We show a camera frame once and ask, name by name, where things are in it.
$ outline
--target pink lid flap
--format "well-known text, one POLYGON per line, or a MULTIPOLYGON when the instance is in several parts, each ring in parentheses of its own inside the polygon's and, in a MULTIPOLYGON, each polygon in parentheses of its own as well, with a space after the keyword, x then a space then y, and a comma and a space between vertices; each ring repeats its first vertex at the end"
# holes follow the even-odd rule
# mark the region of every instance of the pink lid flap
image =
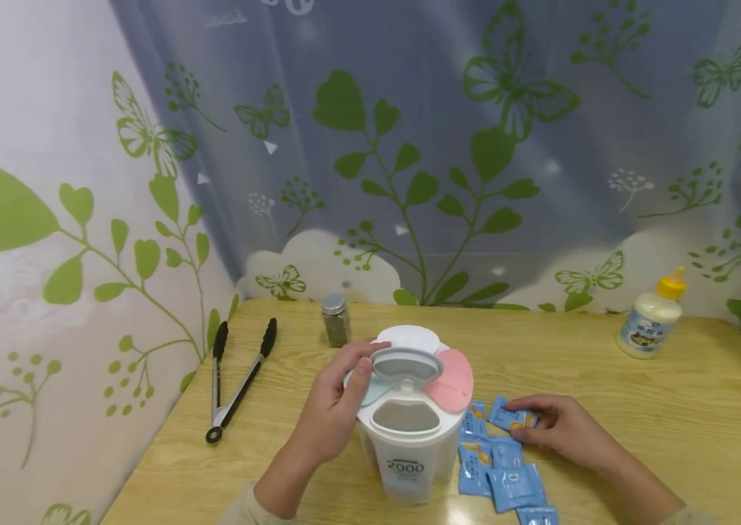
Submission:
POLYGON ((470 361, 458 350, 448 349, 435 354, 443 363, 443 375, 426 383, 422 391, 439 408, 449 413, 464 410, 473 397, 473 371, 470 361))

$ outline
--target metal jar lid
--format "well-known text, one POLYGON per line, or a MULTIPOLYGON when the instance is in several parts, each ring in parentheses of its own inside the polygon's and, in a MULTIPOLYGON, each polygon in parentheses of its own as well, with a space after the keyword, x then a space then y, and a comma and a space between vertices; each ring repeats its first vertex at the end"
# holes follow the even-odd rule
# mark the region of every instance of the metal jar lid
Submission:
POLYGON ((341 314, 344 309, 347 308, 347 304, 344 302, 344 297, 341 293, 334 292, 321 300, 321 312, 327 315, 341 314))

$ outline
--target glass jar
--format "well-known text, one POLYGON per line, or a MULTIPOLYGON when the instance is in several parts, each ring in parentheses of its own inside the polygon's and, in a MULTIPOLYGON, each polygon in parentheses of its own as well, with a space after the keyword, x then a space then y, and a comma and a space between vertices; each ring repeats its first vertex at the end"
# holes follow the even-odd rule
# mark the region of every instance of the glass jar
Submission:
POLYGON ((321 319, 331 347, 341 348, 350 342, 350 317, 347 314, 347 301, 341 293, 331 293, 323 298, 321 319))

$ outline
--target gray lid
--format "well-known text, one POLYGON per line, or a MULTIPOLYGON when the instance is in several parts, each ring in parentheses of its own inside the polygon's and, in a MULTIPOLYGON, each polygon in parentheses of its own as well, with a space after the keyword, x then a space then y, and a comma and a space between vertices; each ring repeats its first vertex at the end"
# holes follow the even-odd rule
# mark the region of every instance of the gray lid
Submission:
POLYGON ((384 349, 371 355, 370 360, 376 375, 389 382, 408 379, 422 387, 443 374, 442 361, 434 354, 418 349, 384 349))
POLYGON ((347 304, 344 303, 344 297, 341 293, 331 293, 321 300, 321 311, 324 314, 341 314, 345 308, 347 308, 347 304))

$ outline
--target blue sachet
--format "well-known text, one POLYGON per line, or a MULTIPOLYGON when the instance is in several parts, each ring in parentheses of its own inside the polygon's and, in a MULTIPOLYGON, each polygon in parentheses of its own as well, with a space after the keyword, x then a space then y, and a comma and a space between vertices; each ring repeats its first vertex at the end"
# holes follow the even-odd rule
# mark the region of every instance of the blue sachet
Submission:
POLYGON ((490 408, 491 424, 496 425, 499 429, 510 432, 515 427, 533 427, 540 421, 540 415, 533 413, 531 410, 505 410, 504 405, 508 399, 499 394, 493 399, 493 406, 490 408))
POLYGON ((474 401, 470 403, 464 414, 464 421, 461 421, 459 436, 463 441, 467 436, 487 436, 487 425, 484 423, 486 406, 483 401, 474 401))
POLYGON ((511 467, 521 467, 525 464, 523 446, 519 441, 507 436, 491 436, 490 441, 490 457, 494 469, 509 469, 511 467))
POLYGON ((491 497, 490 472, 491 443, 485 437, 469 436, 461 438, 458 444, 458 457, 461 468, 458 472, 458 492, 470 496, 491 497))
POLYGON ((560 525, 554 507, 521 507, 516 509, 520 525, 560 525))
POLYGON ((507 513, 520 507, 544 507, 547 505, 543 482, 536 466, 524 464, 488 473, 493 491, 493 506, 496 512, 507 513))

